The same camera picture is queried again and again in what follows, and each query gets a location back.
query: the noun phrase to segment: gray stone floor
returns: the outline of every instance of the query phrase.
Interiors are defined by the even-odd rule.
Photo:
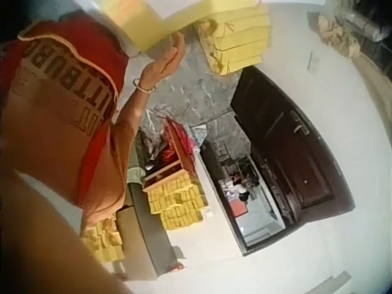
[[[32,21],[43,18],[58,20],[61,15],[77,9],[79,6],[70,0],[31,0],[29,16]],[[213,74],[194,28],[189,26],[183,33],[186,36],[185,58],[178,72],[160,83],[157,92],[151,96],[148,104],[148,108],[152,110],[149,113],[150,120],[145,115],[143,130],[152,135],[154,131],[162,129],[162,123],[154,113],[170,115],[178,122],[191,126],[206,123],[211,142],[224,141],[232,157],[247,154],[249,142],[237,125],[234,113],[230,111],[230,101],[239,73],[225,77]],[[157,56],[157,52],[162,51],[160,49],[162,44],[149,50],[147,55]],[[143,55],[131,59],[131,64],[135,64],[133,74],[140,74],[147,62],[148,58]]]

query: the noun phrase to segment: hand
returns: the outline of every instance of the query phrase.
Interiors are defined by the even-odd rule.
[[[153,89],[162,79],[176,72],[184,55],[184,36],[180,32],[177,32],[175,46],[143,69],[139,86],[145,90]]]

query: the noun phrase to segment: crumpled paper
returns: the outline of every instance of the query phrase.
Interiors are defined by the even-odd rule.
[[[343,56],[354,58],[360,54],[361,46],[350,31],[324,15],[318,16],[318,34],[323,43],[332,46]]]

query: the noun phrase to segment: bracelet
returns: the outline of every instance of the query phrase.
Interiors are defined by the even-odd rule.
[[[134,86],[141,92],[146,93],[146,94],[151,94],[152,92],[155,92],[155,90],[157,89],[157,87],[153,87],[151,90],[146,90],[143,89],[142,87],[139,86],[139,82],[140,79],[139,78],[134,78],[134,80],[132,81],[132,83],[134,84]]]

